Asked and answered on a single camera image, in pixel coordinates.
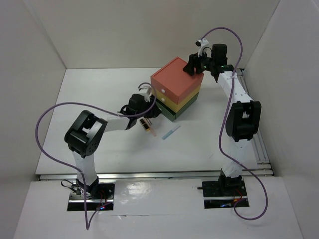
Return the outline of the yellow drawer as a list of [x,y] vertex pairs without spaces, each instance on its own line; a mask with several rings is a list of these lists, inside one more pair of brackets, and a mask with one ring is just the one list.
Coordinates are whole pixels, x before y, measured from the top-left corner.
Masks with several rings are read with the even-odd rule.
[[162,92],[156,90],[157,99],[160,103],[163,103],[165,106],[167,106],[169,109],[171,109],[173,112],[177,113],[180,111],[190,100],[195,97],[199,91],[200,91],[201,85],[199,85],[197,88],[195,88],[191,93],[189,93],[185,99],[183,99],[181,102],[176,104],[173,102],[168,96],[165,96]]

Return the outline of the green bottom drawer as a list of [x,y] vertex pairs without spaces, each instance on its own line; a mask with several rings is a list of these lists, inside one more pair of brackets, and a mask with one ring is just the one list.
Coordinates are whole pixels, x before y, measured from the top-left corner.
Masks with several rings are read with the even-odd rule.
[[156,105],[161,109],[161,113],[168,118],[170,121],[176,120],[180,117],[198,98],[199,93],[197,93],[193,98],[191,98],[178,112],[174,112],[172,109],[167,107],[159,99],[156,100]]

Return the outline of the pink lip liner pencil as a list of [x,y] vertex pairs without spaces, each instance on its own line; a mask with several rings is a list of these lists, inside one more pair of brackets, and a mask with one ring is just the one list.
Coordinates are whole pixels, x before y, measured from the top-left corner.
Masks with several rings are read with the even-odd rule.
[[156,134],[155,130],[154,130],[153,127],[152,127],[152,125],[153,125],[152,122],[151,122],[150,119],[148,119],[148,118],[145,118],[145,120],[146,120],[146,122],[147,122],[147,124],[148,124],[148,126],[149,126],[149,128],[150,128],[150,131],[151,131],[152,135],[153,135],[154,137],[156,137],[157,134]]

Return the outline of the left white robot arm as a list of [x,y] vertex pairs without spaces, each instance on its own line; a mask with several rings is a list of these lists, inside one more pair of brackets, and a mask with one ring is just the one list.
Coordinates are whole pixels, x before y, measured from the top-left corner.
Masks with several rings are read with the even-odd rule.
[[142,93],[133,94],[118,115],[107,119],[99,118],[84,110],[67,131],[64,141],[72,151],[75,166],[80,170],[76,182],[80,192],[88,199],[98,194],[99,178],[95,170],[94,153],[106,132],[129,130],[140,118],[156,118],[161,110],[156,105],[156,97]]

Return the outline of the black gold lipstick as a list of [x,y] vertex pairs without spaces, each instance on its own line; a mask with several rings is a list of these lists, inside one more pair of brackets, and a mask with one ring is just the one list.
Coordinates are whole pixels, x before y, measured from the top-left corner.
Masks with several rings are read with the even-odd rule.
[[140,119],[140,124],[142,125],[145,131],[151,130],[152,123],[148,119],[145,119],[145,118]]

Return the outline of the blue eyebrow razor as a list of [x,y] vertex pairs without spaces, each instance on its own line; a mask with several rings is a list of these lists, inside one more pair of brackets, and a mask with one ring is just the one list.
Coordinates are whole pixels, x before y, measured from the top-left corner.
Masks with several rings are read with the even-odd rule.
[[167,139],[170,135],[172,135],[177,129],[180,128],[180,125],[175,126],[173,129],[171,129],[168,133],[166,133],[163,137],[162,140]]

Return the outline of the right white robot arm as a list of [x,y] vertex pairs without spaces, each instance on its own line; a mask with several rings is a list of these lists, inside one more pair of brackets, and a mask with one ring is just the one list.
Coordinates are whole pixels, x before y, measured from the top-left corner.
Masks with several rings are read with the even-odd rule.
[[250,140],[258,131],[261,103],[254,101],[247,94],[234,67],[227,63],[227,46],[225,44],[214,44],[210,48],[210,56],[205,52],[208,49],[206,39],[198,40],[196,46],[199,48],[198,52],[189,56],[183,71],[190,76],[198,75],[204,71],[210,72],[228,99],[226,117],[221,132],[227,133],[231,142],[229,152],[224,154],[227,161],[220,171],[217,189],[222,195],[229,196],[241,188],[245,151]]

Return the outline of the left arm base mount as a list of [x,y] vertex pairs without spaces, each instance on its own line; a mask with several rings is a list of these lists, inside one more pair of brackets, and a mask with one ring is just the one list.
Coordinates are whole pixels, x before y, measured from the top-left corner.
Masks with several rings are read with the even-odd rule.
[[[84,211],[84,191],[75,182],[63,179],[61,186],[69,189],[67,211]],[[101,183],[92,193],[87,193],[87,211],[112,211],[114,209],[115,182]]]

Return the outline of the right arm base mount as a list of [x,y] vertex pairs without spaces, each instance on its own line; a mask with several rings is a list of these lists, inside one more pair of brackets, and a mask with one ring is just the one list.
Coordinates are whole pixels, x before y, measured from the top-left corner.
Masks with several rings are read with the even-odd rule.
[[218,181],[202,181],[197,187],[203,195],[205,209],[249,207],[248,194],[245,182],[242,180],[239,186],[222,189]]

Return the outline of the red top drawer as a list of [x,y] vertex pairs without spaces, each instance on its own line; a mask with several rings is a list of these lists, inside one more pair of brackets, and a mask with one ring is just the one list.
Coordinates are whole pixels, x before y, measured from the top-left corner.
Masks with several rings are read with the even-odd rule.
[[204,77],[203,73],[190,76],[183,72],[186,64],[183,59],[175,57],[151,75],[151,84],[155,89],[168,96],[176,104],[201,85]]

